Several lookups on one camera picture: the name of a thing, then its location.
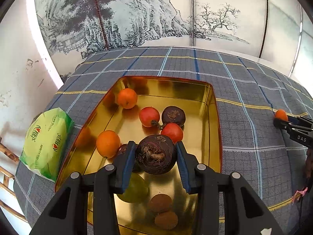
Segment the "wooden chair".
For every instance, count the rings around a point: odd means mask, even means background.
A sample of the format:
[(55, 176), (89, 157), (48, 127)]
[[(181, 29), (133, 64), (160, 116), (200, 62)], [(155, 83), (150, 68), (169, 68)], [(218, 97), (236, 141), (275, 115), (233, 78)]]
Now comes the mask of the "wooden chair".
[[(1, 146), (1, 152), (5, 156), (7, 156), (14, 163), (19, 163), (19, 157), (17, 155), (15, 155), (11, 150), (5, 147), (2, 143), (0, 143), (0, 146)], [(15, 176), (3, 167), (1, 167), (1, 174), (3, 174), (3, 180), (1, 181), (1, 189), (4, 189), (6, 192), (10, 193), (13, 197), (16, 197), (15, 192), (9, 188), (9, 182), (10, 180), (15, 180)], [(8, 211), (8, 213), (15, 216), (16, 218), (27, 223), (27, 220), (24, 215), (20, 214), (19, 212), (17, 212), (16, 210), (8, 206), (3, 201), (1, 201), (1, 207), (4, 210)]]

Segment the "ink landscape folding screen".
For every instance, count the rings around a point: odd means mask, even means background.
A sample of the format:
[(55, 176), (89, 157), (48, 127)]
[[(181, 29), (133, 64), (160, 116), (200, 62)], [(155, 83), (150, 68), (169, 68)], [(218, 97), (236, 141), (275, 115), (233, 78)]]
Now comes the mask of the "ink landscape folding screen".
[(34, 0), (60, 75), (95, 52), (195, 46), (269, 61), (299, 80), (312, 71), (312, 22), (297, 0)]

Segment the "green tissue pack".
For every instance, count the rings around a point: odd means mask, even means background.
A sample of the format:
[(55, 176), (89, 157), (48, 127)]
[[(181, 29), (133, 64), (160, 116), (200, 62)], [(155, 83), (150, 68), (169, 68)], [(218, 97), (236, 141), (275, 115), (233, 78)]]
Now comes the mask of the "green tissue pack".
[(35, 174), (55, 182), (74, 121), (61, 108), (41, 113), (30, 125), (20, 161)]

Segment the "red gold toffee tin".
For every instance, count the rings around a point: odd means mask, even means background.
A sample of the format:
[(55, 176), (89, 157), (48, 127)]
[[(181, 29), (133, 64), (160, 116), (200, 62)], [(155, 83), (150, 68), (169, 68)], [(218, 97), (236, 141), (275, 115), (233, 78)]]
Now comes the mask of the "red gold toffee tin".
[(191, 234), (196, 196), (184, 190), (171, 144), (156, 126), (145, 127), (139, 119), (143, 108), (154, 108), (161, 123), (182, 120), (183, 144), (199, 162), (221, 170), (222, 146), (218, 110), (211, 84), (207, 82), (156, 76), (120, 78), (91, 113), (86, 127), (88, 143), (73, 143), (56, 181), (59, 189), (72, 172), (92, 174), (110, 160), (96, 148), (96, 138), (104, 130), (115, 131), (122, 143), (137, 143), (130, 190), (116, 197), (116, 213), (121, 234), (165, 234), (154, 224), (147, 199), (158, 194), (172, 198), (178, 224), (170, 234)]

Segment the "green round fruit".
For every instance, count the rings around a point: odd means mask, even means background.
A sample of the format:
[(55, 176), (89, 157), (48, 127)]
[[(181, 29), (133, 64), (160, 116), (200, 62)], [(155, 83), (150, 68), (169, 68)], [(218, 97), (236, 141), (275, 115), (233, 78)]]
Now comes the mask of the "green round fruit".
[(117, 194), (117, 197), (126, 203), (139, 203), (148, 195), (148, 187), (145, 180), (136, 173), (132, 173), (130, 182), (123, 194)]

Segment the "dark water chestnut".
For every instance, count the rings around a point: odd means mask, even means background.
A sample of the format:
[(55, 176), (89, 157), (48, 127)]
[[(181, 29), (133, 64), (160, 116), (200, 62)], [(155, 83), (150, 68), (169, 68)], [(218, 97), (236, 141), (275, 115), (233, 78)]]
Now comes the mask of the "dark water chestnut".
[(162, 122), (164, 124), (175, 123), (182, 127), (186, 122), (185, 112), (176, 106), (168, 106), (162, 112)]
[[(122, 144), (117, 152), (117, 155), (123, 155), (127, 150), (127, 144)], [(137, 163), (137, 159), (134, 161), (133, 170), (132, 172), (138, 173), (141, 172), (142, 169), (139, 167), (139, 164)]]

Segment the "orange tangerine top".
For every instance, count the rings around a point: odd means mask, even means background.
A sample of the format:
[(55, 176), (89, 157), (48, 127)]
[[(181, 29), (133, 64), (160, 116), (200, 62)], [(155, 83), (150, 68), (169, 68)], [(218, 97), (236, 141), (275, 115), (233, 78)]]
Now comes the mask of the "orange tangerine top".
[(104, 158), (113, 158), (119, 147), (121, 140), (117, 133), (113, 130), (105, 130), (99, 134), (96, 140), (96, 148), (98, 153)]

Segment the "dark passion fruit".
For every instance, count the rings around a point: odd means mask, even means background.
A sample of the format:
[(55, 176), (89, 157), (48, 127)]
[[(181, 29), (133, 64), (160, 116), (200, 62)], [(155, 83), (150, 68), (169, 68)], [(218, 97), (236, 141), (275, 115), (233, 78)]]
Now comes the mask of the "dark passion fruit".
[(148, 174), (166, 174), (177, 161), (177, 150), (169, 137), (149, 135), (137, 145), (135, 159), (139, 167)]

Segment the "orange tangerine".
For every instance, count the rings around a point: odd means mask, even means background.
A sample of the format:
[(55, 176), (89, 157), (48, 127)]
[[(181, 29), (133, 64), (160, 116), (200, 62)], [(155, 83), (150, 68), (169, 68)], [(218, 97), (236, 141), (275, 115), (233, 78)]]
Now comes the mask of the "orange tangerine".
[(279, 109), (275, 112), (274, 118), (280, 119), (283, 121), (289, 121), (287, 113), (283, 109)]
[(120, 90), (117, 95), (117, 104), (123, 109), (132, 109), (137, 104), (137, 93), (131, 88)]
[(117, 133), (113, 130), (105, 130), (99, 134), (96, 140), (96, 148), (98, 153), (104, 158), (113, 158), (119, 147), (121, 140)]

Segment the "grey plaid tablecloth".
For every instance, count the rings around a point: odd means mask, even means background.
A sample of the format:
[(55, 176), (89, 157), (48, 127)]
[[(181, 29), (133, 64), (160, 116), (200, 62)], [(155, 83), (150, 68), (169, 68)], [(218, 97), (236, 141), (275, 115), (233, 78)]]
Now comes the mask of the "grey plaid tablecloth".
[(305, 182), (306, 148), (273, 126), (276, 109), (312, 117), (312, 96), (302, 85), (264, 65), (220, 52), (121, 48), (90, 56), (43, 109), (67, 111), (77, 136), (103, 93), (124, 75), (210, 83), (220, 117), (223, 172), (241, 172), (254, 190), (262, 191), (264, 203), (272, 208), (284, 233), (312, 233), (312, 195), (307, 195), (302, 205), (290, 202)]

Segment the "small red tomato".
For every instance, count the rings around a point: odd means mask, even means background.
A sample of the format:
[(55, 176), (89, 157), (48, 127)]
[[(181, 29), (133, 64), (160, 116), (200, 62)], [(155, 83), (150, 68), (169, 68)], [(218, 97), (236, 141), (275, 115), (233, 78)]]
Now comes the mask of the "small red tomato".
[(174, 144), (183, 140), (183, 130), (175, 123), (165, 125), (163, 130), (161, 130), (161, 135), (169, 137)]

